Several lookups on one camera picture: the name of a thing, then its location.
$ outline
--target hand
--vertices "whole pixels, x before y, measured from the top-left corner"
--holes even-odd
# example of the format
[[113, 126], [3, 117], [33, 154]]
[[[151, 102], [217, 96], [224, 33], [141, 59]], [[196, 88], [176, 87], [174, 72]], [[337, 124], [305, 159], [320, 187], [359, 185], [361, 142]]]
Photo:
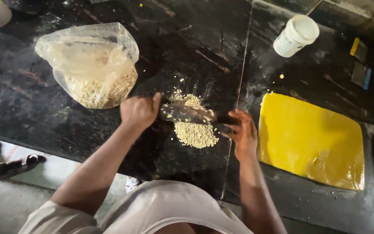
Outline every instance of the hand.
[[258, 131], [250, 114], [236, 109], [229, 111], [231, 117], [241, 121], [240, 125], [226, 125], [233, 132], [223, 132], [222, 135], [235, 142], [235, 155], [239, 162], [247, 159], [256, 159], [256, 149], [258, 147]]
[[121, 103], [122, 125], [139, 128], [142, 131], [157, 118], [160, 108], [161, 93], [150, 97], [131, 97]]

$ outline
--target white bucket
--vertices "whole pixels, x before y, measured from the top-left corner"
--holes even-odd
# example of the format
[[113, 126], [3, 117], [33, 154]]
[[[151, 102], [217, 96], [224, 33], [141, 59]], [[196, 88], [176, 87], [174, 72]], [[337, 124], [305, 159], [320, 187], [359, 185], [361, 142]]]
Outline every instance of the white bucket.
[[279, 55], [288, 58], [313, 43], [318, 35], [319, 28], [313, 19], [306, 15], [296, 15], [273, 42], [273, 48]]

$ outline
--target metal scraper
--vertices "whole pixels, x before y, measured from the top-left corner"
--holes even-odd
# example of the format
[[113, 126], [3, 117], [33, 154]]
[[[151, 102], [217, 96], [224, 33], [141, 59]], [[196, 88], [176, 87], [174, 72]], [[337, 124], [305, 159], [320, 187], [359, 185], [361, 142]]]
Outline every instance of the metal scraper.
[[197, 107], [178, 106], [162, 104], [158, 117], [161, 120], [172, 122], [186, 122], [193, 124], [238, 124], [240, 120], [230, 117], [229, 115], [217, 115], [211, 109], [199, 109]]

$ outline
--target yellow candy slab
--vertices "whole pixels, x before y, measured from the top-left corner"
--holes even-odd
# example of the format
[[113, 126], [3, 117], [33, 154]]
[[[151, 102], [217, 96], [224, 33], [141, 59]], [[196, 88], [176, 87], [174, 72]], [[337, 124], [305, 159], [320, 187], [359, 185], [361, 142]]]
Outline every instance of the yellow candy slab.
[[265, 94], [259, 160], [342, 189], [364, 189], [363, 138], [344, 115], [281, 94]]

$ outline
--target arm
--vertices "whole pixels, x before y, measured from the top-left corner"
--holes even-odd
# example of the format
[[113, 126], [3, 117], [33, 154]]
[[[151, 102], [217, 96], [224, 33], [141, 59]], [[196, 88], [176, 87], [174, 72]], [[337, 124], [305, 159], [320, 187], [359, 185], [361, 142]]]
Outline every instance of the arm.
[[157, 118], [161, 94], [121, 103], [122, 123], [53, 194], [51, 201], [95, 215], [132, 144]]
[[239, 109], [229, 115], [241, 120], [240, 125], [228, 125], [233, 132], [224, 135], [235, 142], [235, 155], [240, 163], [243, 222], [253, 233], [286, 234], [256, 156], [258, 133], [252, 117]]

